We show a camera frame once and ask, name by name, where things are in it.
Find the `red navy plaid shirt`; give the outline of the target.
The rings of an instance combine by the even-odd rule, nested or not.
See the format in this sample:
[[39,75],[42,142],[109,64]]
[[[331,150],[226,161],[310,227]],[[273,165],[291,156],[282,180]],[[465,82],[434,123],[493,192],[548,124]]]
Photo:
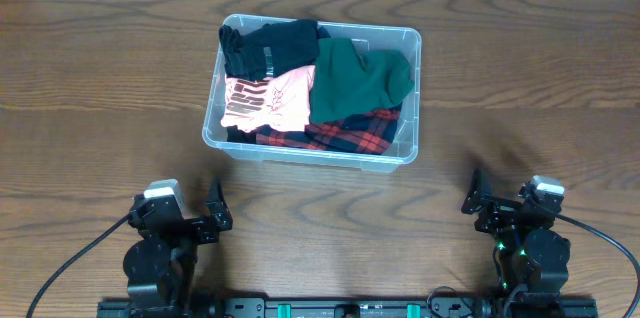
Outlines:
[[309,124],[303,132],[281,132],[269,126],[256,131],[256,143],[277,147],[382,155],[394,141],[401,106]]

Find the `pink printed t-shirt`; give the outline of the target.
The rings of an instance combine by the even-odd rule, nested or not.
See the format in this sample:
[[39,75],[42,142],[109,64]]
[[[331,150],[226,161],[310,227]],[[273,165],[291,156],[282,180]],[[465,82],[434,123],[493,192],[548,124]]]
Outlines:
[[282,132],[302,132],[310,123],[310,90],[314,65],[263,81],[225,77],[223,127],[249,133],[261,126]]

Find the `dark green garment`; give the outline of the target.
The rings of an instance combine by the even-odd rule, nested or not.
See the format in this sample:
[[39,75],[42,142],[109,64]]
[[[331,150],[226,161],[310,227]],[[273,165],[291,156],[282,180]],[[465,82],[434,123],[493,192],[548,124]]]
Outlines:
[[414,89],[411,66],[396,50],[359,53],[348,38],[319,41],[310,121],[326,123],[400,105]]

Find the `black garment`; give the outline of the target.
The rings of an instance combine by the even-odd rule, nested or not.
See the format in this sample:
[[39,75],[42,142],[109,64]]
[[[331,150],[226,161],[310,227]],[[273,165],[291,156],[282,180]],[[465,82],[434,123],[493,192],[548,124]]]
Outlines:
[[255,144],[257,141],[257,130],[245,132],[236,126],[227,127],[227,141],[231,143]]
[[223,25],[218,33],[226,74],[253,82],[312,65],[320,54],[319,40],[330,38],[325,28],[307,19],[267,23],[245,35]]

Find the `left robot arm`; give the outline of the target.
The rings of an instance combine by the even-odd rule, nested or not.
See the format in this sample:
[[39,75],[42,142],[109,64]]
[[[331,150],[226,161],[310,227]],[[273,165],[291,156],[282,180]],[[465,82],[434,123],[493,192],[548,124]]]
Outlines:
[[219,234],[233,226],[219,181],[209,188],[206,214],[185,218],[183,206],[184,194],[175,179],[155,181],[133,198],[128,224],[142,240],[127,251],[123,270],[137,309],[184,312],[198,247],[218,242]]

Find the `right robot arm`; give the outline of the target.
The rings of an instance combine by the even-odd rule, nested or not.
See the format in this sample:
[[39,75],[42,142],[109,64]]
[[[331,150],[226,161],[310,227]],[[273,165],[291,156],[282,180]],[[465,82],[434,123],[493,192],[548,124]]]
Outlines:
[[474,171],[461,212],[475,215],[475,229],[496,241],[494,257],[504,290],[523,285],[528,293],[557,294],[567,282],[570,242],[552,230],[564,192],[556,179],[535,175],[516,200],[500,198],[488,176]]

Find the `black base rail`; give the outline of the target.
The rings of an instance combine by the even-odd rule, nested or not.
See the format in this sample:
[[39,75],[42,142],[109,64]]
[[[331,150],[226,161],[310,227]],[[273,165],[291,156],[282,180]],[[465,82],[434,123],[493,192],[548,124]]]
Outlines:
[[435,296],[424,300],[271,300],[209,297],[183,310],[138,308],[134,303],[104,300],[98,318],[208,317],[208,318],[597,318],[593,299],[560,299],[543,303]]

